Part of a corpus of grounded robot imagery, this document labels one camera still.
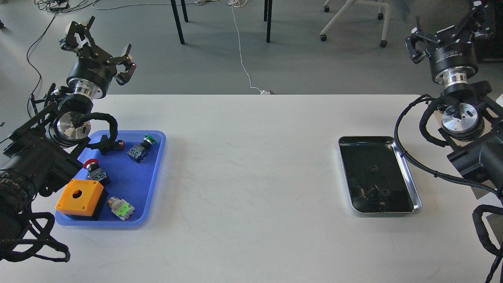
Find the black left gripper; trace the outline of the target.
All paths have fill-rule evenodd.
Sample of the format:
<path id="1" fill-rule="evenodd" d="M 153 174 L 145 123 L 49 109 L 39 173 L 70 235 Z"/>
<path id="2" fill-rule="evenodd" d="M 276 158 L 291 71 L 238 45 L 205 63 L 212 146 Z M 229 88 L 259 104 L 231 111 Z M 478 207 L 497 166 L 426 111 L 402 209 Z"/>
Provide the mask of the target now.
<path id="1" fill-rule="evenodd" d="M 131 44 L 124 48 L 122 56 L 117 57 L 95 44 L 90 35 L 94 21 L 95 17 L 92 16 L 87 22 L 73 21 L 68 24 L 65 37 L 59 40 L 59 45 L 61 50 L 77 55 L 77 61 L 66 80 L 72 93 L 89 99 L 101 99 L 106 96 L 113 78 L 124 86 L 130 81 L 137 65 L 132 61 Z M 123 66 L 124 71 L 119 72 L 118 66 Z"/>

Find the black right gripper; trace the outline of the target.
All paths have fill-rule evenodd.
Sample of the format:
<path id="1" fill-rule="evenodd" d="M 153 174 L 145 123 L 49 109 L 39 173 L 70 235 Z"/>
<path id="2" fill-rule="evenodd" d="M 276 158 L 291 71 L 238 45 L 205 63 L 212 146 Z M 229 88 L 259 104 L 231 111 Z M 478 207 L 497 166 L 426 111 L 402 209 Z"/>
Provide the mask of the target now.
<path id="1" fill-rule="evenodd" d="M 406 38 L 409 58 L 420 63 L 429 59 L 431 80 L 439 85 L 465 83 L 478 72 L 478 64 L 472 40 L 452 38 L 493 38 L 496 30 L 494 4 L 490 0 L 469 0 L 469 10 L 458 25 L 438 30 L 435 34 L 424 32 L 420 18 Z"/>

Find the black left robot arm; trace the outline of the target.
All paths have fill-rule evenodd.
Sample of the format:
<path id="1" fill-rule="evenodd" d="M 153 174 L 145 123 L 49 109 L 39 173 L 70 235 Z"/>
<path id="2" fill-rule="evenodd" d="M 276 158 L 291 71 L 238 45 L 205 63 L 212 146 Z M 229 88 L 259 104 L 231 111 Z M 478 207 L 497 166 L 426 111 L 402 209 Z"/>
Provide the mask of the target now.
<path id="1" fill-rule="evenodd" d="M 85 148 L 111 150 L 118 146 L 118 123 L 110 115 L 92 112 L 93 100 L 104 98 L 112 80 L 128 83 L 136 69 L 130 55 L 113 57 L 96 45 L 90 34 L 95 21 L 71 22 L 60 39 L 62 50 L 77 61 L 66 85 L 52 85 L 45 98 L 29 99 L 34 116 L 13 131 L 8 157 L 1 166 L 1 260 L 20 262 L 31 257 L 68 262 L 68 246 L 51 236 L 55 217 L 34 213 L 37 196 L 48 197 L 79 172 L 78 157 Z"/>

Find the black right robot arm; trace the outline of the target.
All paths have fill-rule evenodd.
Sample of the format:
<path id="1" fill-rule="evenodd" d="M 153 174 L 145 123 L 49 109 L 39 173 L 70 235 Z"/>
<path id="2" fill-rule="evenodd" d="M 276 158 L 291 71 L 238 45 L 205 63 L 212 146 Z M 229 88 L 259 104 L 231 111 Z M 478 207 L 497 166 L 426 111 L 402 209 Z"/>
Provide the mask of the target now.
<path id="1" fill-rule="evenodd" d="M 419 25 L 411 31 L 405 40 L 409 58 L 414 63 L 428 59 L 432 81 L 444 90 L 438 98 L 425 94 L 410 103 L 397 119 L 394 137 L 401 156 L 415 167 L 452 183 L 480 188 L 502 201 L 502 106 L 489 98 L 488 81 L 468 82 L 478 71 L 473 39 L 492 38 L 495 30 L 494 1 L 473 0 L 456 25 L 435 34 Z M 447 158 L 460 177 L 426 167 L 401 144 L 401 120 L 421 102 L 428 107 L 419 122 L 420 134 L 429 143 L 451 147 Z"/>

